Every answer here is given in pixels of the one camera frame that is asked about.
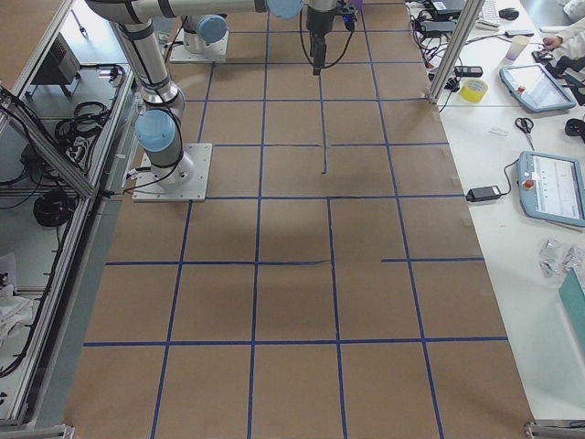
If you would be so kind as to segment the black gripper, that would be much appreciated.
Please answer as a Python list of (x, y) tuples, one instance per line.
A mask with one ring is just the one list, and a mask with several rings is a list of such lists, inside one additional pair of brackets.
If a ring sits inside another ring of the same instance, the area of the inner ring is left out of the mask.
[(310, 35), (310, 56), (313, 58), (313, 75), (319, 76), (325, 67), (327, 45), (325, 36), (332, 31), (337, 7), (327, 10), (306, 9), (306, 29)]

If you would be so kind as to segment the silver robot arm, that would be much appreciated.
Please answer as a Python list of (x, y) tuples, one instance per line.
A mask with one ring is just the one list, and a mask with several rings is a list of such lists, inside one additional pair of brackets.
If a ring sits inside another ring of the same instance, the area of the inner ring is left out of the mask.
[(142, 86), (148, 108), (162, 108), (182, 115), (185, 99), (171, 80), (154, 36), (152, 18), (221, 16), (231, 13), (266, 13), (281, 19), (294, 18), (307, 8), (314, 74), (325, 68), (325, 36), (338, 16), (354, 19), (356, 9), (345, 1), (89, 1), (88, 7), (112, 24), (114, 33)]
[(228, 24), (226, 18), (218, 14), (185, 16), (183, 31), (186, 50), (199, 54), (227, 35)]

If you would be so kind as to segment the person's hand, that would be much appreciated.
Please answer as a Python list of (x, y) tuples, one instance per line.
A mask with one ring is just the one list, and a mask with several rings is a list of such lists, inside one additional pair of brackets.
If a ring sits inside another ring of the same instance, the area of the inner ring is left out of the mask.
[(563, 38), (559, 36), (544, 37), (542, 44), (545, 50), (552, 51), (559, 48), (563, 44)]

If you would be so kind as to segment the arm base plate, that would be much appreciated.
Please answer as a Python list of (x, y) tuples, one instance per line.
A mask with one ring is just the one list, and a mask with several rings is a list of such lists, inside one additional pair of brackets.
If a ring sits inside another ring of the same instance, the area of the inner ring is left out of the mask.
[(140, 173), (133, 191), (134, 202), (183, 202), (206, 199), (212, 144), (184, 144), (184, 154), (176, 168), (152, 166), (143, 153), (141, 166), (149, 166), (148, 172)]
[(207, 43), (197, 34), (181, 30), (169, 57), (170, 63), (223, 63), (226, 61), (229, 41), (229, 32), (214, 43)]

